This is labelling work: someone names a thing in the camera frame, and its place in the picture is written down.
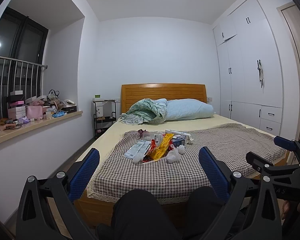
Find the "white tissue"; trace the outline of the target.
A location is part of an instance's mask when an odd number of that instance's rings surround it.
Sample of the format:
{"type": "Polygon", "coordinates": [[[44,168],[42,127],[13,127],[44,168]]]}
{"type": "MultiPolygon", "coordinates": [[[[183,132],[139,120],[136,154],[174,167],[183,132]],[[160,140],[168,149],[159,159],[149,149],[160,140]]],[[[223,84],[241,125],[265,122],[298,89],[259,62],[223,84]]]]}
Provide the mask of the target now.
{"type": "Polygon", "coordinates": [[[181,159],[181,156],[185,154],[185,146],[180,145],[178,147],[173,148],[170,150],[166,156],[168,163],[175,163],[181,159]]]}

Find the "blue snack box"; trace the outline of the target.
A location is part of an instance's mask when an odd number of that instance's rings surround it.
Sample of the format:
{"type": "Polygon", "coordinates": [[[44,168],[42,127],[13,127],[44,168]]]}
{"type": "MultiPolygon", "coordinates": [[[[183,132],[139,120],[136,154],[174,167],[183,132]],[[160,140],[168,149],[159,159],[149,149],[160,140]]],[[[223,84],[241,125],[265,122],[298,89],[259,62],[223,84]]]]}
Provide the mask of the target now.
{"type": "Polygon", "coordinates": [[[179,147],[180,145],[185,145],[185,137],[184,136],[177,136],[175,135],[172,139],[171,139],[171,144],[177,148],[179,147]]]}

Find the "yellow snack wrapper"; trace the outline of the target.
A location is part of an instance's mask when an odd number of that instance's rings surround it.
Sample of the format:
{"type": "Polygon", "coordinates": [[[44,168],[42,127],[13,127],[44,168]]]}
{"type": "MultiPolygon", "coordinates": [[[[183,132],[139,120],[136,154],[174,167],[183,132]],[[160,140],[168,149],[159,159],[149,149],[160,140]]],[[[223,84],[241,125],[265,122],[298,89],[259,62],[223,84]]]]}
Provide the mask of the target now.
{"type": "Polygon", "coordinates": [[[162,158],[166,154],[166,152],[170,146],[170,141],[172,140],[173,136],[174,136],[174,134],[172,134],[172,133],[164,134],[159,146],[156,146],[154,148],[154,150],[151,152],[149,157],[154,161],[157,161],[160,158],[162,158]]]}

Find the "white paper package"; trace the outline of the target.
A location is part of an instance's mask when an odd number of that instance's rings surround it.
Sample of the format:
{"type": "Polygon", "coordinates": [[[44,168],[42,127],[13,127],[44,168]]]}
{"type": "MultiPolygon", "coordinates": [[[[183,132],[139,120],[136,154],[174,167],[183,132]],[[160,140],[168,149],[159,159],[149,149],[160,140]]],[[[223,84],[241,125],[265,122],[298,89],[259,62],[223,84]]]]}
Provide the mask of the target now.
{"type": "Polygon", "coordinates": [[[136,144],[134,144],[124,153],[124,156],[129,159],[133,159],[137,155],[144,157],[150,149],[150,146],[150,141],[139,140],[136,144]]]}

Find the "red snack wrapper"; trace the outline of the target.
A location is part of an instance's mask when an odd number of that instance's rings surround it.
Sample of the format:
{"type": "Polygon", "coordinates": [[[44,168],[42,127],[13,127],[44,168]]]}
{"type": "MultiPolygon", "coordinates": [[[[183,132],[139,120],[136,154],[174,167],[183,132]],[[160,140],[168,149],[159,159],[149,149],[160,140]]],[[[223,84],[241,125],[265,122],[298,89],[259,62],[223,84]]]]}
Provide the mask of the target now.
{"type": "Polygon", "coordinates": [[[156,151],[157,151],[157,145],[156,145],[155,140],[152,139],[149,150],[147,151],[146,155],[144,156],[142,162],[146,163],[146,162],[149,162],[149,161],[153,161],[154,156],[156,154],[156,151]]]}

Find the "dark red wrapper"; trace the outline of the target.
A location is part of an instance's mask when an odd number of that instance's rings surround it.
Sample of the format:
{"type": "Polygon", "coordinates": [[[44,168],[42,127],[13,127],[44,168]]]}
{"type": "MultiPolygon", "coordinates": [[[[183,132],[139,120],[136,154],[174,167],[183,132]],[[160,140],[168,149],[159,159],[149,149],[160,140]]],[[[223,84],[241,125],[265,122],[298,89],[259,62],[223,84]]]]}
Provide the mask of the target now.
{"type": "Polygon", "coordinates": [[[149,137],[151,135],[151,133],[149,131],[143,130],[143,129],[139,129],[138,130],[138,134],[141,138],[145,138],[145,137],[149,137]]]}

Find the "brown checkered bed cover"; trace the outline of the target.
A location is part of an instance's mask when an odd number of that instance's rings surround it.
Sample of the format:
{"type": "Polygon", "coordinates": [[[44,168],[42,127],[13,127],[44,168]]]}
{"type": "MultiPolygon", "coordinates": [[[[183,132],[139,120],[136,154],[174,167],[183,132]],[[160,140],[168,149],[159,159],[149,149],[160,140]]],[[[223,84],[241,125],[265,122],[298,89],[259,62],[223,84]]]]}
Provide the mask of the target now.
{"type": "Polygon", "coordinates": [[[209,186],[199,163],[199,151],[209,148],[217,160],[226,163],[231,171],[253,178],[257,172],[247,163],[246,154],[256,153],[270,163],[281,161],[286,152],[276,146],[274,137],[247,128],[238,123],[227,123],[190,133],[193,142],[185,146],[185,154],[179,161],[168,163],[165,158],[158,161],[135,164],[124,153],[137,143],[137,131],[128,131],[100,163],[87,186],[87,196],[104,202],[115,203],[133,189],[149,191],[161,204],[184,202],[195,189],[209,186]]]}

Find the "light blue pillow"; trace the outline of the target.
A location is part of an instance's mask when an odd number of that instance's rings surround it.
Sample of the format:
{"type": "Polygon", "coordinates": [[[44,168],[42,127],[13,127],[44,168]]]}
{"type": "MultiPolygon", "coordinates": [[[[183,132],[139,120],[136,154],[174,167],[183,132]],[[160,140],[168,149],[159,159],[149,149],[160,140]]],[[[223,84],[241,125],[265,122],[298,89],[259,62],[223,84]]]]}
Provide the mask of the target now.
{"type": "Polygon", "coordinates": [[[205,119],[211,118],[215,114],[212,105],[196,99],[159,99],[154,102],[166,106],[166,121],[205,119]]]}

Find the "white built-in wardrobe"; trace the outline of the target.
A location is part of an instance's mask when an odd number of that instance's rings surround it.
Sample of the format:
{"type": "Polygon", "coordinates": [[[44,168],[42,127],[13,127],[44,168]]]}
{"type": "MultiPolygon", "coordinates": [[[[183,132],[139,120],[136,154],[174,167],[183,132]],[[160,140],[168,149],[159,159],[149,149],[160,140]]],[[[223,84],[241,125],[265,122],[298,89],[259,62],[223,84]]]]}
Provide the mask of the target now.
{"type": "Polygon", "coordinates": [[[258,0],[246,0],[213,29],[221,86],[220,115],[279,135],[283,111],[277,45],[258,0]],[[261,88],[257,60],[261,60],[261,88]]]}

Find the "pink handbag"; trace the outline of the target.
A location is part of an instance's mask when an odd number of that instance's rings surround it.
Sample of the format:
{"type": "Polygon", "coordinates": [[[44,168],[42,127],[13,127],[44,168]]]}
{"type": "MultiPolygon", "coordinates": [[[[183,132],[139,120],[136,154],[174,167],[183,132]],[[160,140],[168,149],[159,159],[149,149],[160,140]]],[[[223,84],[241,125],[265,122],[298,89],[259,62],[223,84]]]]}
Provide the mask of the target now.
{"type": "Polygon", "coordinates": [[[40,120],[43,117],[42,106],[28,106],[26,108],[26,117],[28,119],[40,120]]]}

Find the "black box on sill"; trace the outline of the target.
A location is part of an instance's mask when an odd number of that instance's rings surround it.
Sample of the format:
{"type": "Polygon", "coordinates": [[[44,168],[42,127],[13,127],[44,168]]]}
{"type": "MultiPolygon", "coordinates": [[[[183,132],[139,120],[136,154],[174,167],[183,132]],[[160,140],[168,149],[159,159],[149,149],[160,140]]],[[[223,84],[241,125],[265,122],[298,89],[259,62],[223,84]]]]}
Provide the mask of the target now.
{"type": "Polygon", "coordinates": [[[62,111],[67,112],[67,113],[73,113],[77,111],[77,106],[76,105],[66,105],[65,107],[62,108],[62,111]]]}

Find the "stacked pink white boxes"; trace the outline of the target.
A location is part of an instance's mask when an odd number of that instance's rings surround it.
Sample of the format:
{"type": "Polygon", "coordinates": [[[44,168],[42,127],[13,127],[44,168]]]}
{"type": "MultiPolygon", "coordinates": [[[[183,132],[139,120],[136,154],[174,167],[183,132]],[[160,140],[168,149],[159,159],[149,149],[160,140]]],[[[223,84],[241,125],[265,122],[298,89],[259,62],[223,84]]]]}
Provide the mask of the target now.
{"type": "Polygon", "coordinates": [[[10,119],[14,120],[25,116],[25,95],[22,90],[15,90],[10,92],[9,96],[7,97],[7,104],[8,117],[10,119]]]}

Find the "black bedside shelf rack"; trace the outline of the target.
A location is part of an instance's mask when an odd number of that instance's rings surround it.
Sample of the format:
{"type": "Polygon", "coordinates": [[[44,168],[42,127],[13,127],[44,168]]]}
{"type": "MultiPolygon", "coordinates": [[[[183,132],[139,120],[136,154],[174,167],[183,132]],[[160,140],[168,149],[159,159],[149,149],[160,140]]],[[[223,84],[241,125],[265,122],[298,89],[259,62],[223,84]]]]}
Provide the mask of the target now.
{"type": "Polygon", "coordinates": [[[116,100],[93,98],[93,122],[95,138],[103,135],[116,121],[116,100]]]}

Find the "green floral blanket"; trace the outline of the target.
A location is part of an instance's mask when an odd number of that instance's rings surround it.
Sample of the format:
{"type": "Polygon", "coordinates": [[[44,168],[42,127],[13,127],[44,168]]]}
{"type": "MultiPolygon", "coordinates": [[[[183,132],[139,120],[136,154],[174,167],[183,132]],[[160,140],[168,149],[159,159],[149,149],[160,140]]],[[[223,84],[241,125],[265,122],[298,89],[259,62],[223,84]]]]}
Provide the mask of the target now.
{"type": "Polygon", "coordinates": [[[162,124],[167,119],[168,101],[149,98],[134,103],[126,113],[122,113],[119,121],[129,125],[162,124]]]}

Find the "metal window railing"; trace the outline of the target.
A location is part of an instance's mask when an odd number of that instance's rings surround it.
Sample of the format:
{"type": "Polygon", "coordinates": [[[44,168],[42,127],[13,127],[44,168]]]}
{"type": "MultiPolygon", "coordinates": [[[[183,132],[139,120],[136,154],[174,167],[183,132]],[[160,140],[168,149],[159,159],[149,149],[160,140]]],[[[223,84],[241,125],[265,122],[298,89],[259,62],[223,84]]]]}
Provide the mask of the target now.
{"type": "Polygon", "coordinates": [[[21,91],[22,100],[42,95],[44,71],[48,66],[0,56],[0,119],[8,115],[12,93],[21,91]]]}

